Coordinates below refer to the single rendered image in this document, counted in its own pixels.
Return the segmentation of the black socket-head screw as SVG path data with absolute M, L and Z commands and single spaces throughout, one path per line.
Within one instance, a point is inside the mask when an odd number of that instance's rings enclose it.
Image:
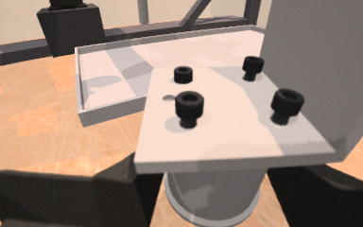
M 174 81 L 178 84 L 188 84 L 193 81 L 193 69 L 189 66 L 178 66 L 174 69 Z
M 255 81 L 256 74 L 262 72 L 265 61 L 255 56 L 247 56 L 244 59 L 242 70 L 245 71 L 245 81 Z
M 286 126 L 290 116 L 299 114 L 303 103 L 304 98 L 300 93 L 289 89 L 277 90 L 270 104 L 274 111 L 272 123 Z
M 183 91 L 175 97 L 175 114 L 181 119 L 181 127 L 193 129 L 204 109 L 204 97 L 195 91 Z

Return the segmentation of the black metal overhead frame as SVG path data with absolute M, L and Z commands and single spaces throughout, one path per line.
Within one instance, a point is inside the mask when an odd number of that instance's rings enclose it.
M 209 5 L 212 0 L 197 0 L 192 8 L 187 12 L 184 18 L 179 23 L 180 26 L 191 26 L 193 25 L 205 8 Z M 246 0 L 244 19 L 248 19 L 247 26 L 256 26 L 261 0 Z

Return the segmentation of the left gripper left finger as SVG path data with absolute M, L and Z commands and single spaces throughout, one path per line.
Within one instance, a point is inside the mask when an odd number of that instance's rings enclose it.
M 93 176 L 1 169 L 0 222 L 150 227 L 164 173 L 137 174 L 135 152 Z

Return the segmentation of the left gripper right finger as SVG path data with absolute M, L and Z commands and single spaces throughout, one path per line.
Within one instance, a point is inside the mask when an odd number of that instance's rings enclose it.
M 363 180 L 327 164 L 267 175 L 289 227 L 363 227 Z

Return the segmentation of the grey cylinder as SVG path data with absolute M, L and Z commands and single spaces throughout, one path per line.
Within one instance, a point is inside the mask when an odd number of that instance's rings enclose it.
M 165 173 L 164 192 L 173 210 L 197 227 L 235 227 L 255 209 L 267 172 L 268 168 Z

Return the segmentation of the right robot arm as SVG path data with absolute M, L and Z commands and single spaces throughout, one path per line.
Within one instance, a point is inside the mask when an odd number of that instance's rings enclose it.
M 63 9 L 80 9 L 87 8 L 87 5 L 82 0 L 49 0 L 49 11 Z

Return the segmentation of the blue electric screwdriver barrel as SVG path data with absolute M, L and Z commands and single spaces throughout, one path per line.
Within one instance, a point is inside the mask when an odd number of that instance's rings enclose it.
M 138 3 L 138 12 L 139 12 L 139 22 L 141 25 L 147 25 L 149 23 L 147 0 L 137 0 L 137 3 Z

